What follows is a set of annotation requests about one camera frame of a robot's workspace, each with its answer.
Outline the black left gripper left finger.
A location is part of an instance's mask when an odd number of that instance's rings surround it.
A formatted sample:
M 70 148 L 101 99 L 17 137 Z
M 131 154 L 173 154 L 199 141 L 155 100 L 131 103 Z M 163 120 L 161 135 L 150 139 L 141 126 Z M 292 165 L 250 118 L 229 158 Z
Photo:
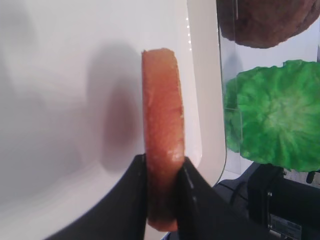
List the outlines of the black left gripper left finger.
M 145 155 L 136 155 L 112 190 L 51 240 L 142 240 L 147 220 Z

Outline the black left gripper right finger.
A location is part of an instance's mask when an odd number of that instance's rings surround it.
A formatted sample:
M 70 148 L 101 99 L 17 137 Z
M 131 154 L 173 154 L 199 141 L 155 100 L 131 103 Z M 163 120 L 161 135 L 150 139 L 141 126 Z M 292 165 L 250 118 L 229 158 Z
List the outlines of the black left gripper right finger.
M 250 225 L 213 190 L 185 158 L 176 179 L 181 240 L 249 240 Z

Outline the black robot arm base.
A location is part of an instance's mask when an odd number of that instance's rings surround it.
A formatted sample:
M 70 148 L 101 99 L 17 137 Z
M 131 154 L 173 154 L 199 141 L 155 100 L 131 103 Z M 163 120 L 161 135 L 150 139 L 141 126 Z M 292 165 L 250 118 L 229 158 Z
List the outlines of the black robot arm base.
M 214 190 L 247 219 L 282 240 L 320 238 L 320 173 L 252 163 Z

